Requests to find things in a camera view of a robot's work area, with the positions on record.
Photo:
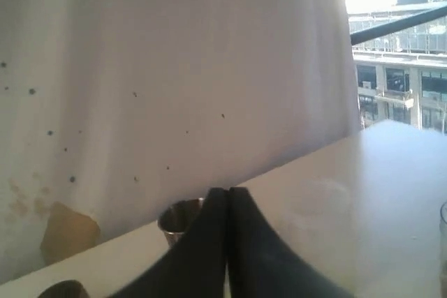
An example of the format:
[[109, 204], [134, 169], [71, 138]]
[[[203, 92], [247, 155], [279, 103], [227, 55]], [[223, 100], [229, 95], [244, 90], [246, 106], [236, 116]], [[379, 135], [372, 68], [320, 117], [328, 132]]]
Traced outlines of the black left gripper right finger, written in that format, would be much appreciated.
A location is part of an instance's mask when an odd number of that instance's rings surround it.
[[228, 192], [228, 271], [232, 297], [351, 297], [281, 239], [250, 192]]

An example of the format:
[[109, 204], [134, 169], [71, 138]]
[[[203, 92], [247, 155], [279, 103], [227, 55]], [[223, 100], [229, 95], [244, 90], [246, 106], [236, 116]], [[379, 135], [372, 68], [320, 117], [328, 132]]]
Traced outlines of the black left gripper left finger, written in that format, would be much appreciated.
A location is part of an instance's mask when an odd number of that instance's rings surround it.
[[147, 271], [112, 297], [223, 297], [227, 191], [210, 189], [182, 238]]

